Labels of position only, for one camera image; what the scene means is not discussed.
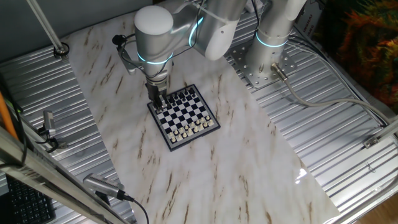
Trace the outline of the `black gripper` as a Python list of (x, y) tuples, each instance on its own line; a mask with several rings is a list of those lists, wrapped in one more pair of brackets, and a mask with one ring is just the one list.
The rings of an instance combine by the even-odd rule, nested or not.
[(153, 110), (159, 112), (159, 99), (160, 99), (160, 110), (164, 111), (167, 109), (167, 102), (164, 97), (167, 95), (167, 80), (161, 80), (159, 82), (152, 82), (148, 80), (146, 83), (148, 95), (152, 100)]

